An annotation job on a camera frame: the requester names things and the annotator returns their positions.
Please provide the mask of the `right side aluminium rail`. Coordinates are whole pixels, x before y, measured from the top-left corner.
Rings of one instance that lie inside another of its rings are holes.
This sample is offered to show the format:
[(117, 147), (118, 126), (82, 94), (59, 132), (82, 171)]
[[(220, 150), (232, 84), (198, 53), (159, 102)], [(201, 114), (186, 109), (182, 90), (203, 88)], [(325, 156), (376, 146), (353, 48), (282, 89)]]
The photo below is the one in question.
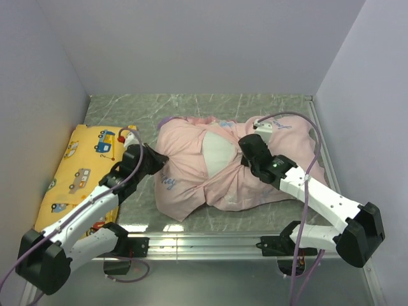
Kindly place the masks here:
[(328, 186), (332, 190), (336, 191), (337, 193), (342, 194), (340, 190), (339, 182), (335, 174), (333, 163), (330, 158), (330, 154), (328, 152), (328, 147), (324, 139), (323, 129), (320, 125), (319, 118), (317, 116), (316, 107), (314, 105), (314, 97), (304, 96), (304, 100), (307, 105), (307, 110), (309, 112), (310, 119), (317, 126), (319, 134), (321, 136), (321, 157), (319, 158), (319, 160), (322, 163), (323, 168), (325, 170), (325, 178), (328, 183)]

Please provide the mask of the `front aluminium rail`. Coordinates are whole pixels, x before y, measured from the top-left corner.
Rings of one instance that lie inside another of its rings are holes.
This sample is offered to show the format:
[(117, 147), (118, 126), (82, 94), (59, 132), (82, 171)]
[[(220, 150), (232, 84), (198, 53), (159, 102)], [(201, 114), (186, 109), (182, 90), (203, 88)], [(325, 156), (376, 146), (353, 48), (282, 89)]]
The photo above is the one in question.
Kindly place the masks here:
[(213, 232), (213, 233), (130, 233), (133, 242), (147, 238), (148, 261), (197, 261), (197, 260), (254, 260), (265, 259), (256, 247), (263, 236), (278, 233), (262, 232)]

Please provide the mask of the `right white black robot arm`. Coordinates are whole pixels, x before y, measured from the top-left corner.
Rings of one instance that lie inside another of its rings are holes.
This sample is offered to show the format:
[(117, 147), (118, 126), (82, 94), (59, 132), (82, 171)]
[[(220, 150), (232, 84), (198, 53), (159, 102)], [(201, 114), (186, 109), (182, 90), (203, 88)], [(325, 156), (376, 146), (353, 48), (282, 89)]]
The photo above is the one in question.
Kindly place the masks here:
[(304, 202), (323, 216), (327, 226), (289, 223), (277, 237), (261, 237), (257, 244), (265, 256), (289, 256), (303, 249), (306, 255), (318, 250), (336, 252), (346, 263), (362, 268), (385, 239), (379, 208), (350, 200), (306, 175), (294, 161), (271, 155), (260, 135), (238, 142), (244, 164), (263, 183)]

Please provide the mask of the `yellow car print pillow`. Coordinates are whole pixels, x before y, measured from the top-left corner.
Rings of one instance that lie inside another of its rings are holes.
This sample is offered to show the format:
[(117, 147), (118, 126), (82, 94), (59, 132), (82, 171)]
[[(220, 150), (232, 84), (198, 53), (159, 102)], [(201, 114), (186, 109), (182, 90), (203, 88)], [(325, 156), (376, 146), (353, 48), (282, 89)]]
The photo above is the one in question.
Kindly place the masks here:
[(59, 167), (40, 206), (34, 229), (38, 232), (62, 219), (83, 202), (99, 181), (122, 160), (125, 144), (118, 137), (132, 137), (113, 126), (78, 125), (71, 134)]

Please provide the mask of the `aluminium rail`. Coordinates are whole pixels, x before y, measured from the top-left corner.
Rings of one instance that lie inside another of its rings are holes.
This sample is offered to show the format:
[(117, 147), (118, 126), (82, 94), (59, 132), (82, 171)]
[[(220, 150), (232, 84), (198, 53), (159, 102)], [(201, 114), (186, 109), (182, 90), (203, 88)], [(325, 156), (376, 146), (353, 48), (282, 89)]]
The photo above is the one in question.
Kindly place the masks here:
[(325, 170), (325, 178), (328, 183), (328, 186), (332, 190), (336, 191), (337, 193), (342, 194), (340, 190), (339, 182), (335, 174), (333, 163), (330, 158), (330, 154), (328, 152), (328, 147), (324, 139), (323, 129), (320, 125), (319, 118), (317, 116), (316, 107), (314, 105), (314, 97), (304, 96), (304, 100), (307, 105), (307, 110), (309, 112), (310, 119), (317, 126), (319, 134), (321, 136), (321, 157), (319, 158), (319, 160), (322, 163), (323, 168)]
[(147, 238), (148, 261), (197, 261), (197, 260), (254, 260), (265, 259), (256, 247), (263, 236), (278, 233), (262, 232), (213, 232), (213, 233), (130, 233), (133, 242)]

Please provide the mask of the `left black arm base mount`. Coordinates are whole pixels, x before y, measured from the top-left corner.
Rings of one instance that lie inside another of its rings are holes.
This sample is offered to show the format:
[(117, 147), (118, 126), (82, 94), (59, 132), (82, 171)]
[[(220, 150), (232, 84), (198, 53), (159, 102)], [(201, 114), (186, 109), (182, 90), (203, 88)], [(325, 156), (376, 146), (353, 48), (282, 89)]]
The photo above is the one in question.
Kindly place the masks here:
[[(149, 249), (149, 238), (131, 237), (125, 242), (121, 242), (114, 251), (102, 255), (103, 271), (105, 277), (114, 282), (129, 284), (144, 280), (149, 272), (150, 265), (143, 259), (147, 257)], [(136, 279), (118, 279), (117, 276), (126, 275), (131, 271), (133, 263), (140, 264), (144, 268), (144, 273)]]

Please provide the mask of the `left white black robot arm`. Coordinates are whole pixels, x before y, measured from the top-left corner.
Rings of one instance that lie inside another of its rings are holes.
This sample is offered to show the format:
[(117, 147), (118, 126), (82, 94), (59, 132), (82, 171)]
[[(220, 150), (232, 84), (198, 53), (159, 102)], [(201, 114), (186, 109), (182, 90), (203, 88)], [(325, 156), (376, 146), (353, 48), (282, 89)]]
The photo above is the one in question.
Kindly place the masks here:
[(102, 225), (89, 236), (85, 232), (119, 207), (145, 176), (159, 172), (168, 160), (146, 144), (130, 145), (122, 160), (81, 204), (41, 232), (31, 229), (24, 234), (13, 271), (46, 295), (52, 295), (72, 272), (92, 259), (104, 254), (130, 254), (129, 233), (114, 222)]

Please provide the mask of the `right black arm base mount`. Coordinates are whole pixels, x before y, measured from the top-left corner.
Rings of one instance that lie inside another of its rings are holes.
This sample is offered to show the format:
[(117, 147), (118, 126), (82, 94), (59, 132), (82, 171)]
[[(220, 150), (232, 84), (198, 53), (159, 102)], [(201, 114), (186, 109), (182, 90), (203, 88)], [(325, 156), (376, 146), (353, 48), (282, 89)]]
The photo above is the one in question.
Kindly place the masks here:
[[(261, 250), (263, 257), (276, 257), (280, 272), (283, 275), (292, 275), (293, 254), (295, 250), (295, 243), (289, 238), (281, 236), (262, 236), (260, 242), (256, 247)], [(297, 277), (302, 276), (306, 272), (307, 256), (317, 256), (317, 249), (315, 248), (299, 248), (296, 256), (296, 270)]]

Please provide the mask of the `white pillow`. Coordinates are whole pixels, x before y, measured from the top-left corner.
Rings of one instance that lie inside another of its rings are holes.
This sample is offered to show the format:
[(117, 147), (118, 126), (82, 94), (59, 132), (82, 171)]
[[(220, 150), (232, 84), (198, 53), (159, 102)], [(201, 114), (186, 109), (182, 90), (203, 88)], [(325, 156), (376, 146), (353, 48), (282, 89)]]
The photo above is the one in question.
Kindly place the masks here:
[(223, 137), (207, 131), (201, 145), (208, 177), (211, 178), (225, 169), (235, 157), (235, 147)]

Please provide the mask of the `purple princess print pillowcase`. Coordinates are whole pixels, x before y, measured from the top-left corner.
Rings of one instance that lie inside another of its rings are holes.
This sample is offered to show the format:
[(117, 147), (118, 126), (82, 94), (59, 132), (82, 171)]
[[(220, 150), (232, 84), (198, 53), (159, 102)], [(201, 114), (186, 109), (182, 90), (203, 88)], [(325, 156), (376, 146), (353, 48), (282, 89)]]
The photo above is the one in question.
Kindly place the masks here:
[[(262, 183), (241, 163), (238, 141), (254, 132), (252, 125), (256, 119), (251, 117), (238, 123), (215, 117), (175, 117), (162, 124), (156, 151), (168, 156), (169, 161), (154, 176), (158, 211), (183, 221), (204, 204), (237, 212), (288, 200), (288, 194)], [(235, 157), (229, 165), (211, 178), (201, 153), (207, 131), (223, 137), (235, 147)]]

